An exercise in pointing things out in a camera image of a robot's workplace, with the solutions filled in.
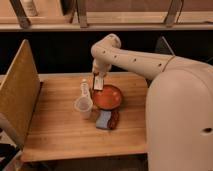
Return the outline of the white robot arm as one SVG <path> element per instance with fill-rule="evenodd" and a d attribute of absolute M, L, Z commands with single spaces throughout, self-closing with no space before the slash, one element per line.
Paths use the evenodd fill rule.
<path fill-rule="evenodd" d="M 151 81 L 146 97 L 149 171 L 213 171 L 213 66 L 123 50 L 115 34 L 91 47 L 93 71 L 113 65 Z"/>

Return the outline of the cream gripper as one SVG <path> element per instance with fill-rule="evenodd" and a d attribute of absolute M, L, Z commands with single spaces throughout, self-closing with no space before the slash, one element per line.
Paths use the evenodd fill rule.
<path fill-rule="evenodd" d="M 92 72 L 95 74 L 93 78 L 93 89 L 96 90 L 96 75 L 101 76 L 101 90 L 104 88 L 104 77 L 107 75 L 107 72 L 110 70 L 109 64 L 98 64 L 96 61 L 93 62 Z"/>

